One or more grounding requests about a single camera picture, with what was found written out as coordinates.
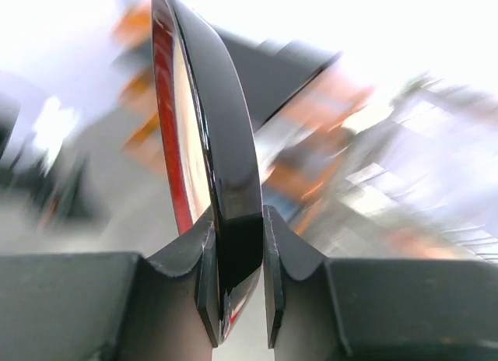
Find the blurred background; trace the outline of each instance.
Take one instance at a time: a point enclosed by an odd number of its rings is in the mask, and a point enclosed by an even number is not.
[[[114,168],[107,184],[97,186],[97,192],[110,199],[113,206],[122,207],[119,220],[98,237],[88,238],[89,233],[81,232],[71,239],[23,239],[12,229],[0,241],[0,253],[127,249],[150,255],[177,236],[166,178],[150,174],[163,172],[163,164],[154,167],[149,163],[151,171],[143,165],[131,166],[123,158],[111,162],[104,153],[99,158],[97,152],[102,149],[92,143],[92,137],[109,136],[107,142],[113,147],[109,152],[119,152],[141,123],[143,116],[134,115],[130,120],[120,113],[117,120],[112,117],[109,121],[104,117],[117,116],[123,107],[119,100],[122,90],[146,66],[146,60],[140,57],[123,58],[127,44],[117,39],[116,29],[129,9],[147,1],[0,0],[0,93],[15,97],[21,109],[28,106],[27,113],[34,114],[32,120],[40,113],[44,100],[57,96],[65,106],[79,112],[80,131],[103,121],[98,128],[94,125],[91,134],[88,131],[83,135],[79,143],[85,141],[83,146],[93,152],[96,163],[105,162]],[[454,84],[471,84],[486,95],[498,92],[498,42],[492,35],[498,23],[494,0],[182,1],[248,47],[268,39],[276,47],[300,40],[331,54],[342,51],[348,75],[373,83],[377,100],[386,104],[410,79],[426,71],[451,79]],[[155,100],[147,103],[155,108]],[[99,174],[101,168],[94,164],[94,179],[105,177]],[[118,173],[127,175],[120,184],[113,183]],[[137,188],[130,192],[131,185]],[[123,195],[123,189],[129,194]],[[126,205],[130,199],[133,206]],[[0,219],[11,219],[15,212],[2,206]],[[148,229],[138,226],[130,215],[147,219]],[[307,233],[319,230],[309,228]],[[355,255],[360,248],[355,243],[342,245],[342,253]],[[330,246],[322,243],[321,247],[323,252],[330,252]],[[265,346],[264,310],[260,282],[240,324],[228,342],[216,350],[215,359],[272,359],[272,352]]]

